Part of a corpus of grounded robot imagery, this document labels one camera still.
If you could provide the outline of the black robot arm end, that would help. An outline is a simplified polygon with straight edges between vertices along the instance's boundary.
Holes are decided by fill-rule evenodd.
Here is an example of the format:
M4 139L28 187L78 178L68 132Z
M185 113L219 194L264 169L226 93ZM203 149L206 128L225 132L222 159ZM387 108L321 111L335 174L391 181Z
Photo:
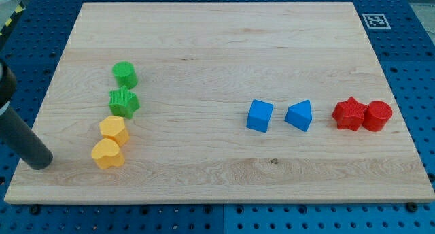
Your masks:
M1 59L1 107L3 107L12 98L16 92L16 76L7 66L6 62Z

